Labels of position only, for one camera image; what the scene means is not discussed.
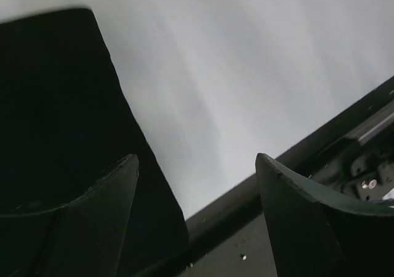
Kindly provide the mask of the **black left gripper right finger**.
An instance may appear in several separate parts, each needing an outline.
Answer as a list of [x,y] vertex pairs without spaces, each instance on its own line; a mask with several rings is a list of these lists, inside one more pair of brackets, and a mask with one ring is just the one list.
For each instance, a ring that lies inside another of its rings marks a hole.
[[392,276],[393,209],[306,178],[265,154],[255,161],[278,276]]

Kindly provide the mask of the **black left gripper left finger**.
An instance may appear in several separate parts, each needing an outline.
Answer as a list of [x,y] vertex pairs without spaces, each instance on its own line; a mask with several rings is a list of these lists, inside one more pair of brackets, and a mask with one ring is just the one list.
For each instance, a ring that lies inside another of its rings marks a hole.
[[138,177],[127,155],[67,202],[1,188],[1,276],[116,276]]

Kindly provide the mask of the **black garment pile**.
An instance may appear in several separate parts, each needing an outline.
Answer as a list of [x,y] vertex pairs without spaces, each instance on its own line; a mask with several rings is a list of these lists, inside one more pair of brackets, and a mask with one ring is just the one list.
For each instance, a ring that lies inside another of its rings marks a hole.
[[116,276],[176,256],[189,235],[95,16],[70,8],[1,23],[1,188],[67,202],[127,155],[139,177]]

